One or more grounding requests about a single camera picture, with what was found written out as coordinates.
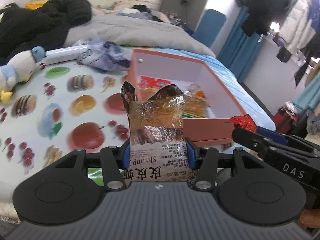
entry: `yellow cloth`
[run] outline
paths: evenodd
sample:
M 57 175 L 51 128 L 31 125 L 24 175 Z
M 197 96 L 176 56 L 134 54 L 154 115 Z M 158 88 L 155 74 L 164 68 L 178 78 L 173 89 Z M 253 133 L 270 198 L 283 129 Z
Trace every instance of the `yellow cloth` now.
M 35 10 L 35 9 L 38 9 L 38 8 L 42 7 L 43 5 L 44 5 L 44 3 L 26 3 L 24 5 L 24 7 L 26 9 Z

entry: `open cardboard box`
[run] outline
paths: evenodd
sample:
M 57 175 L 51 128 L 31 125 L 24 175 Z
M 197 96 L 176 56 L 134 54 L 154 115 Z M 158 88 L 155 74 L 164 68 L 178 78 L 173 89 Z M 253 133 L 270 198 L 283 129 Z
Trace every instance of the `open cardboard box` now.
M 138 85 L 141 76 L 169 80 L 181 90 L 188 84 L 197 83 L 206 95 L 211 118 L 183 118 L 184 136 L 200 147 L 232 141 L 234 123 L 230 117 L 246 112 L 204 61 L 134 49 L 127 79 L 135 87 L 138 100 L 142 99 Z

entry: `red suitcase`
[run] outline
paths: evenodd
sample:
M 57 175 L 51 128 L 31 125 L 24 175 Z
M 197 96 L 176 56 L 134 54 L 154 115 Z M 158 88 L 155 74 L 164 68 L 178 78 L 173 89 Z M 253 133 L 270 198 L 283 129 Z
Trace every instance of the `red suitcase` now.
M 278 113 L 273 117 L 276 132 L 283 134 L 290 134 L 291 130 L 297 125 L 297 121 L 298 116 L 286 106 L 280 107 Z

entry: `snack package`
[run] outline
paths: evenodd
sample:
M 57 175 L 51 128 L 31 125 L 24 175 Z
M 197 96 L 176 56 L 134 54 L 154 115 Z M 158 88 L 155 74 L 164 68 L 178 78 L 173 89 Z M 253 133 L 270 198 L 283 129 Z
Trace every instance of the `snack package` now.
M 205 100 L 205 93 L 198 84 L 188 85 L 188 91 L 193 95 L 193 97 Z
M 139 83 L 139 85 L 142 88 L 155 88 L 155 89 L 160 89 L 169 84 L 171 84 L 169 80 L 154 78 L 154 77 L 147 77 L 147 76 L 141 76 L 140 83 Z
M 186 108 L 184 118 L 208 118 L 207 102 L 203 99 L 184 93 Z
M 182 91 L 171 84 L 139 102 L 135 88 L 124 82 L 121 96 L 130 124 L 130 166 L 124 172 L 124 181 L 192 182 L 197 171 L 188 165 Z
M 157 88 L 143 88 L 141 89 L 141 100 L 146 101 L 159 91 Z
M 241 127 L 241 128 L 246 129 L 250 132 L 257 131 L 257 125 L 255 124 L 255 122 L 251 118 L 251 116 L 248 114 L 233 116 L 230 118 L 230 121 L 235 124 L 235 127 Z

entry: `apple print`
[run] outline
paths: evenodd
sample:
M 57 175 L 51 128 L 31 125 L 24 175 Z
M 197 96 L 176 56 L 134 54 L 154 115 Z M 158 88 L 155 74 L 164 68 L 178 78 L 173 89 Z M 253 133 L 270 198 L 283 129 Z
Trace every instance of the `apple print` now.
M 71 136 L 77 148 L 80 149 L 95 149 L 100 147 L 105 140 L 105 136 L 100 127 L 94 122 L 86 122 L 77 126 Z

